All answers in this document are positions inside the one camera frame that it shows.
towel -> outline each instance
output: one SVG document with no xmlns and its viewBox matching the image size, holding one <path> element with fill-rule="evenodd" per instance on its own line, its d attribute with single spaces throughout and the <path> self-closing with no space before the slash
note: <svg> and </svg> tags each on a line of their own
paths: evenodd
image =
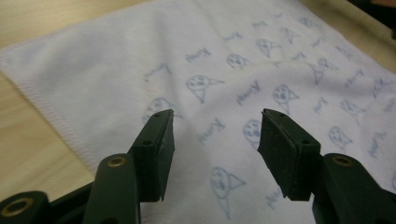
<svg viewBox="0 0 396 224">
<path fill-rule="evenodd" d="M 175 111 L 167 191 L 143 223 L 315 223 L 257 152 L 264 108 L 396 191 L 395 75 L 298 1 L 151 1 L 5 48 L 0 69 L 93 172 Z"/>
</svg>

wooden table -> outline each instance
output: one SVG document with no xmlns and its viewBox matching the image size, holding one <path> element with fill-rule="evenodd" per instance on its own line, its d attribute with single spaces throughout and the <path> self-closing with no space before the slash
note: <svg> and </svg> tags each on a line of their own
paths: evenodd
<svg viewBox="0 0 396 224">
<path fill-rule="evenodd" d="M 390 29 L 345 0 L 302 0 L 346 39 L 396 73 Z M 2 0 L 0 48 L 86 21 L 144 0 Z M 0 75 L 0 201 L 42 190 L 54 200 L 93 180 L 55 130 Z"/>
</svg>

fabric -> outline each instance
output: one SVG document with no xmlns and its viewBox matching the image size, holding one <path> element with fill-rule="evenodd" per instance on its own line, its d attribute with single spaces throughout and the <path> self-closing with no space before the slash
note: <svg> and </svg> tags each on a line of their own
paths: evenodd
<svg viewBox="0 0 396 224">
<path fill-rule="evenodd" d="M 395 75 L 298 1 L 152 1 L 3 49 L 0 68 L 93 172 L 175 110 L 167 191 L 143 223 L 314 223 L 256 151 L 264 108 L 396 191 Z"/>
</svg>

